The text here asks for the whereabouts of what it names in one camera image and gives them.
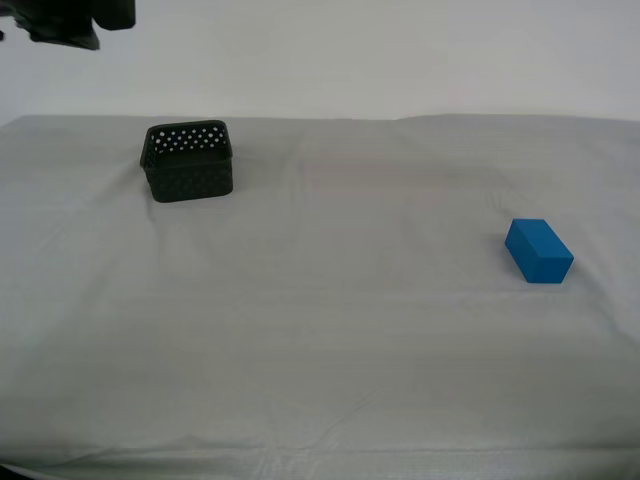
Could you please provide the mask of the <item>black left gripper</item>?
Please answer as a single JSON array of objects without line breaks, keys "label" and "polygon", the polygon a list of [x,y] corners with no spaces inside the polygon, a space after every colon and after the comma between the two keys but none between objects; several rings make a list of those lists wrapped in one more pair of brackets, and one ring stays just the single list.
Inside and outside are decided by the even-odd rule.
[{"label": "black left gripper", "polygon": [[1,16],[12,18],[34,43],[89,51],[100,49],[94,30],[120,31],[136,25],[135,0],[4,0]]}]

